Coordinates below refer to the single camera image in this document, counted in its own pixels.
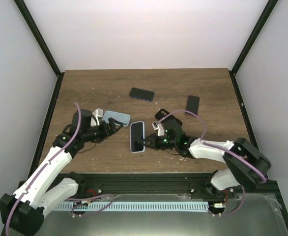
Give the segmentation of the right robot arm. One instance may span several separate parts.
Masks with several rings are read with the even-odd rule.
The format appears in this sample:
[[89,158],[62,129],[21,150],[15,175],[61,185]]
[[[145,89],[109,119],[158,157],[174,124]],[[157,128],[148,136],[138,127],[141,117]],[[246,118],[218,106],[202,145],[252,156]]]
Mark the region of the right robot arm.
[[152,124],[155,133],[144,135],[144,123],[131,124],[130,149],[132,153],[142,152],[145,148],[154,150],[175,149],[178,155],[191,159],[208,159],[227,165],[227,169],[214,171],[205,192],[217,198],[229,187],[242,186],[255,189],[266,182],[266,174],[271,162],[248,140],[212,142],[188,136],[182,129],[182,122],[176,118]]

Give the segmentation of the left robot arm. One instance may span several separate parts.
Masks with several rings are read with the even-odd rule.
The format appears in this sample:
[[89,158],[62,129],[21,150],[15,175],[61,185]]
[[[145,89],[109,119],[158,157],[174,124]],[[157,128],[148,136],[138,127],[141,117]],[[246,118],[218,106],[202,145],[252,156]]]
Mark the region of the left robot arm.
[[78,201],[87,194],[85,178],[69,173],[52,187],[60,171],[84,148],[85,143],[99,144],[117,133],[124,124],[114,118],[102,119],[103,111],[78,109],[72,122],[56,136],[47,156],[34,173],[11,195],[0,198],[0,215],[5,234],[14,229],[26,236],[35,235],[47,215],[60,203]]

